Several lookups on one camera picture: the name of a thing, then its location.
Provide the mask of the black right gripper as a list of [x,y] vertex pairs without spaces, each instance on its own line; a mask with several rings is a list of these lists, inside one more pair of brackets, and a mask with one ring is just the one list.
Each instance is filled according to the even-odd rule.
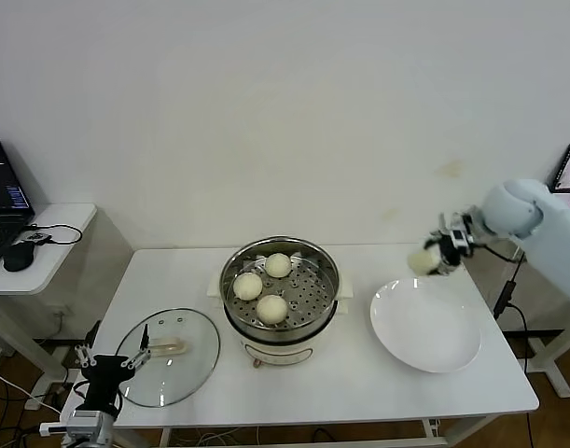
[[449,275],[462,264],[463,259],[473,256],[474,245],[485,246],[488,243],[489,232],[481,211],[477,206],[470,206],[465,211],[465,222],[461,214],[440,213],[438,227],[425,240],[424,249],[434,246],[439,254],[435,274]]

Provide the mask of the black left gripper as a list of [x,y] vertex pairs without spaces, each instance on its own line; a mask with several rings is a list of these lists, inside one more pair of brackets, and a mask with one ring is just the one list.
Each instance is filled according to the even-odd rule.
[[145,324],[138,353],[131,357],[95,356],[88,344],[75,346],[82,376],[88,381],[81,409],[96,412],[118,412],[116,400],[121,383],[129,381],[151,358],[148,324]]

